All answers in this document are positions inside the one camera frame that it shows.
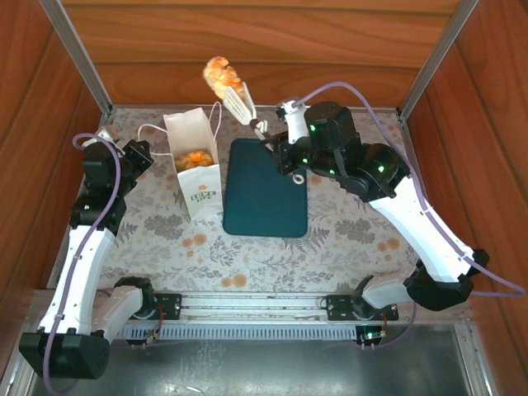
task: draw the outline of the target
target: floral tablecloth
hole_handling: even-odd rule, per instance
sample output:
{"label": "floral tablecloth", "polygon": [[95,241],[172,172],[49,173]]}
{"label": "floral tablecloth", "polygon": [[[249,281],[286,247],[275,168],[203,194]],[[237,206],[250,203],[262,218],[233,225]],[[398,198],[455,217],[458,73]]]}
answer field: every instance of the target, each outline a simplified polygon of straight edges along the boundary
{"label": "floral tablecloth", "polygon": [[[118,109],[114,126],[127,142],[140,125],[162,125],[162,115],[174,112]],[[368,114],[353,116],[362,141],[383,141]],[[268,120],[270,132],[285,130],[274,111],[259,112],[259,117]],[[379,118],[403,149],[396,115]],[[216,117],[212,122],[214,129]],[[143,131],[154,152],[168,151],[165,134]],[[218,137],[223,183],[230,144],[242,137],[254,137],[253,132],[224,114]],[[156,157],[126,196],[128,210],[102,270],[101,288],[122,276],[147,276],[156,290],[345,292],[369,274],[406,271],[417,260],[382,215],[314,174],[308,176],[309,230],[302,238],[231,236],[222,228],[222,214],[191,221],[170,161]]]}

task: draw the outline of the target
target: wooden wall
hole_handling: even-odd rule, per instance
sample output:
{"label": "wooden wall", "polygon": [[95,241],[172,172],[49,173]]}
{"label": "wooden wall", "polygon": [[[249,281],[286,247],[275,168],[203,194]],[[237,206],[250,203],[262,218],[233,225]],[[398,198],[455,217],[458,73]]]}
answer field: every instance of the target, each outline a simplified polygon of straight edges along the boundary
{"label": "wooden wall", "polygon": [[[433,206],[528,288],[528,6],[481,0],[408,120]],[[484,276],[475,289],[506,290]],[[472,297],[501,394],[528,392],[528,297]]]}
{"label": "wooden wall", "polygon": [[[117,104],[212,102],[201,71],[221,54],[258,104],[346,80],[373,105],[396,107],[458,1],[64,0],[64,5]],[[359,104],[344,90],[327,97]]]}
{"label": "wooden wall", "polygon": [[37,0],[0,2],[0,377],[44,287],[83,175],[78,132],[101,112]]}

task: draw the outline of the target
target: paper bag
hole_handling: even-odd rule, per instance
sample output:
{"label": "paper bag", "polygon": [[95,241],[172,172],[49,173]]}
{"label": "paper bag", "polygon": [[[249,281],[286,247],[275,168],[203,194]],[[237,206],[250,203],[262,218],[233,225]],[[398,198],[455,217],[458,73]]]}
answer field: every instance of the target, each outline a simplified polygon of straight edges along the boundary
{"label": "paper bag", "polygon": [[172,161],[191,219],[203,219],[222,212],[218,149],[204,111],[197,108],[185,113],[164,115],[163,119],[173,159],[191,151],[204,150],[214,161],[214,165],[194,167],[183,172],[178,172]]}

